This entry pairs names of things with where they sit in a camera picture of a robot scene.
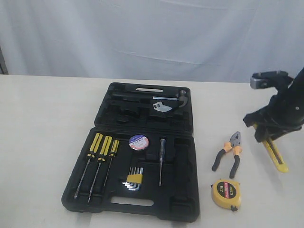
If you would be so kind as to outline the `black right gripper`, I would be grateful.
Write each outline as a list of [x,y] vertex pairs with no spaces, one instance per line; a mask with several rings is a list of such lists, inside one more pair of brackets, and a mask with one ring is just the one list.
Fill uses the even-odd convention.
[[258,143],[262,143],[269,139],[269,132],[285,132],[290,133],[299,131],[304,121],[299,123],[285,123],[282,120],[275,120],[267,112],[267,107],[258,109],[255,112],[246,114],[243,121],[247,127],[253,126],[255,129],[255,139]]

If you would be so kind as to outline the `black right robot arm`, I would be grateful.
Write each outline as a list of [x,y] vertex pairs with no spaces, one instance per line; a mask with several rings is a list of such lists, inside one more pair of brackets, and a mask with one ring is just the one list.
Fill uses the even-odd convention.
[[277,94],[271,96],[268,105],[246,114],[243,121],[247,127],[256,126],[257,142],[267,138],[276,140],[283,135],[299,131],[304,124],[304,71],[295,78],[286,71],[254,73],[250,87],[266,89],[274,87]]

